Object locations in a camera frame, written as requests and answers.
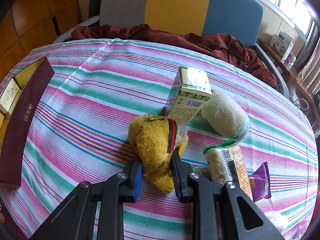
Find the plastic bag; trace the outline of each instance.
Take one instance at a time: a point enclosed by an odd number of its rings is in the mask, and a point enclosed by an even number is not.
[[[289,223],[287,216],[281,215],[279,211],[268,211],[265,213],[265,216],[281,234],[286,231]]]

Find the wooden wall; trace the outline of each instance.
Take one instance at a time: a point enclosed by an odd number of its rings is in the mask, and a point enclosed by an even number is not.
[[[79,22],[77,0],[16,0],[0,22],[0,81],[32,49]]]

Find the yellow knitted sock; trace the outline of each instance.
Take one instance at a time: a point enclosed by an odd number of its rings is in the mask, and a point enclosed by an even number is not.
[[[179,147],[182,156],[188,143],[179,135],[181,127],[163,116],[144,115],[134,118],[129,126],[129,141],[138,149],[143,164],[143,176],[162,192],[173,190],[169,163],[172,152]]]

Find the red blanket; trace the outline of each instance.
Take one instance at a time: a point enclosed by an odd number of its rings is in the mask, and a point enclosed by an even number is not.
[[[179,35],[164,32],[140,24],[128,28],[103,25],[96,27],[78,26],[71,33],[73,40],[115,39],[151,41],[190,49],[226,61],[277,89],[276,77],[263,65],[249,47],[226,33],[212,33],[203,36],[187,33]]]

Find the purple snack packet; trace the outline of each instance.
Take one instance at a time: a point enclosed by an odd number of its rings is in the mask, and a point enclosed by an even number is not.
[[[271,198],[268,163],[264,162],[253,174],[249,175],[253,202]]]

